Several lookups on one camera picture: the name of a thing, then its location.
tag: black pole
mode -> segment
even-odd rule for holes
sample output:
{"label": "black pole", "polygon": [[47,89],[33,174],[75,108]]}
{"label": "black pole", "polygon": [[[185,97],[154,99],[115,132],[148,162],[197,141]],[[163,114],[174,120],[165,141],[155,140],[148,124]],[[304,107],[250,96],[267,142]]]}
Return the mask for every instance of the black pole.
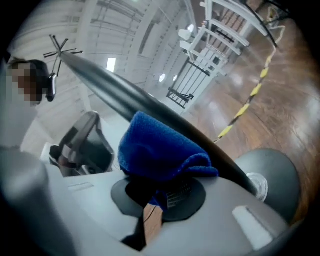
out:
{"label": "black pole", "polygon": [[91,91],[123,118],[130,122],[138,111],[142,111],[159,120],[203,148],[222,178],[256,195],[256,187],[226,153],[156,98],[87,59],[68,52],[62,52],[60,58]]}

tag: ceiling light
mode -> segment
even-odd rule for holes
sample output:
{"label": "ceiling light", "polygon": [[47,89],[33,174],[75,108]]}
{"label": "ceiling light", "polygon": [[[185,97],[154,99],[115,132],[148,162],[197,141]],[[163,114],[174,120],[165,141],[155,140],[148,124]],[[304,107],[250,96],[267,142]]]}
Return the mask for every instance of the ceiling light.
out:
{"label": "ceiling light", "polygon": [[106,70],[109,70],[110,72],[115,71],[115,66],[116,66],[116,58],[108,58],[108,62],[106,64]]}
{"label": "ceiling light", "polygon": [[165,80],[165,78],[166,78],[166,74],[160,75],[160,77],[159,77],[159,82],[160,82],[160,83],[163,82],[163,81]]}
{"label": "ceiling light", "polygon": [[190,26],[188,26],[187,30],[192,33],[195,29],[195,26],[193,24],[191,24]]}

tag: blue microfiber cloth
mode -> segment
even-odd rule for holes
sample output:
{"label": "blue microfiber cloth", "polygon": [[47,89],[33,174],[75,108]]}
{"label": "blue microfiber cloth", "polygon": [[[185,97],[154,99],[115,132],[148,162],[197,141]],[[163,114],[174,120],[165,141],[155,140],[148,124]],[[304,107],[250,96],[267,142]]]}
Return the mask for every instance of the blue microfiber cloth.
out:
{"label": "blue microfiber cloth", "polygon": [[[217,176],[208,154],[197,144],[143,112],[133,117],[118,152],[121,169],[127,175],[166,183],[182,175]],[[157,191],[150,202],[168,209],[166,191]]]}

